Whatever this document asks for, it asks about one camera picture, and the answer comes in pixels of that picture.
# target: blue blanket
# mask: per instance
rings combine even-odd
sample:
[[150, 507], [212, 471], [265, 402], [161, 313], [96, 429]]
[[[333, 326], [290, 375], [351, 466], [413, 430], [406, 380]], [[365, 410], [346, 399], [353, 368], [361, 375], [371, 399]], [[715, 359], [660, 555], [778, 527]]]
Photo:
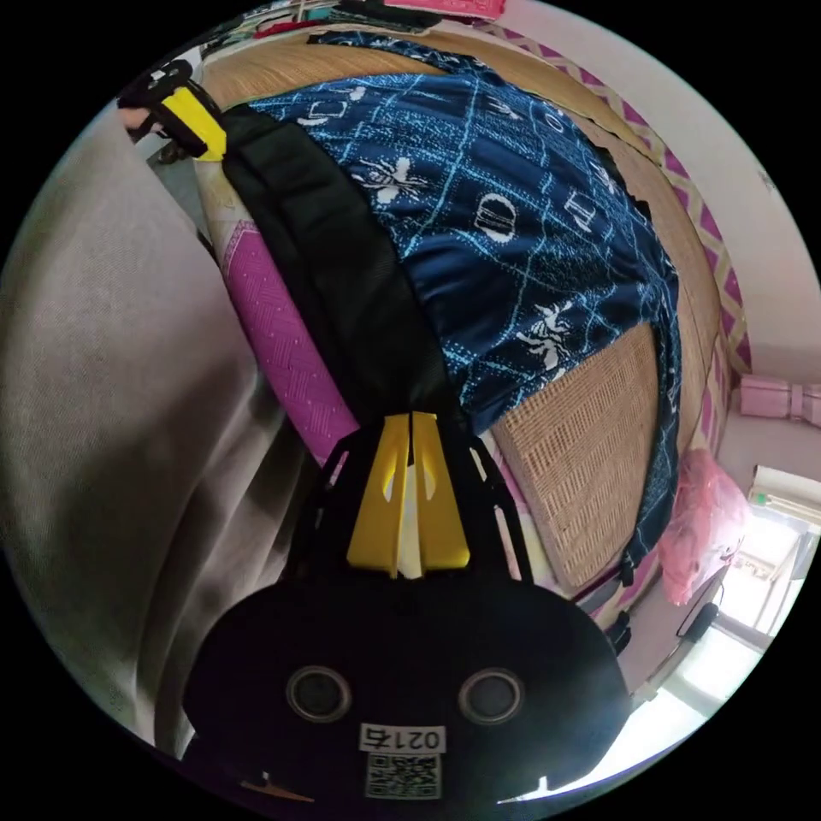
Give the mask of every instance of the blue blanket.
[[334, 80], [251, 107], [296, 121], [363, 188], [477, 433], [637, 324], [653, 328], [659, 419], [629, 577], [677, 480], [678, 278], [652, 224], [564, 112], [474, 57], [369, 32], [310, 42], [446, 72]]

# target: pink cloth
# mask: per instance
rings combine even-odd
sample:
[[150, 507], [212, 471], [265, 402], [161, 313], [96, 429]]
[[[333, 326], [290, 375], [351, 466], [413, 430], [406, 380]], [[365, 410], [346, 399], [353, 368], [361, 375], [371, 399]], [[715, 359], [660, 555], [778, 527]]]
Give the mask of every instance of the pink cloth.
[[670, 524], [658, 544], [671, 604], [686, 605], [694, 591], [732, 562], [749, 515], [744, 494], [709, 451], [684, 454]]
[[821, 385], [793, 385], [766, 376], [744, 375], [741, 413], [803, 420], [821, 428]]
[[505, 11], [505, 0], [385, 0], [385, 5], [483, 20], [498, 20]]
[[234, 229], [224, 271], [260, 369], [305, 446], [324, 463], [337, 441], [359, 426], [253, 222], [241, 221]]

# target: window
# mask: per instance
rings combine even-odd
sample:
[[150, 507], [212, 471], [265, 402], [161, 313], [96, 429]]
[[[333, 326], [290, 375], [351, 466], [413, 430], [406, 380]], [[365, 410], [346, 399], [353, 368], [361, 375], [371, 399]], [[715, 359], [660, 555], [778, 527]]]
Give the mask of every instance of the window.
[[773, 636], [798, 558], [799, 542], [800, 533], [786, 521], [763, 518], [753, 511], [750, 529], [714, 600], [722, 614]]
[[[782, 482], [799, 481], [780, 476]], [[751, 505], [749, 528], [713, 599], [718, 615], [712, 625], [696, 643], [681, 644], [636, 694], [640, 699], [649, 691], [649, 698], [635, 709], [594, 770], [556, 790], [542, 779], [534, 792], [511, 800], [578, 789], [662, 753], [697, 730], [752, 672], [804, 583], [818, 549], [821, 508], [788, 506], [783, 499], [773, 507], [770, 497], [763, 505], [756, 493], [750, 495], [759, 503]]]

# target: white wall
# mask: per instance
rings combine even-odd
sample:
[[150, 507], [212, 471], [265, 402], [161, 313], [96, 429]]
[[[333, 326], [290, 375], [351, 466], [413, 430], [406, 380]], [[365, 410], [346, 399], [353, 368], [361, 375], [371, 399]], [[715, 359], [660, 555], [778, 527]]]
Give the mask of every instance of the white wall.
[[747, 312], [753, 368], [810, 381], [821, 363], [821, 288], [787, 206], [730, 124], [627, 40], [535, 0], [508, 0], [500, 25], [549, 45], [632, 105], [682, 161], [724, 236]]
[[742, 416], [732, 410], [718, 449], [718, 463], [744, 493], [756, 465], [821, 481], [821, 428], [786, 419]]

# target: gray fabric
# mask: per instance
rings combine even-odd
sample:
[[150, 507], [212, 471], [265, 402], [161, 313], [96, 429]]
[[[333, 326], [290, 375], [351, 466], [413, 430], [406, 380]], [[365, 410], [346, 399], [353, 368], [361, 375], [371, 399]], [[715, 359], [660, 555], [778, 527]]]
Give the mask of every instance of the gray fabric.
[[0, 384], [0, 538], [24, 599], [103, 710], [180, 754], [194, 653], [278, 577], [311, 468], [218, 268], [112, 109], [9, 256]]

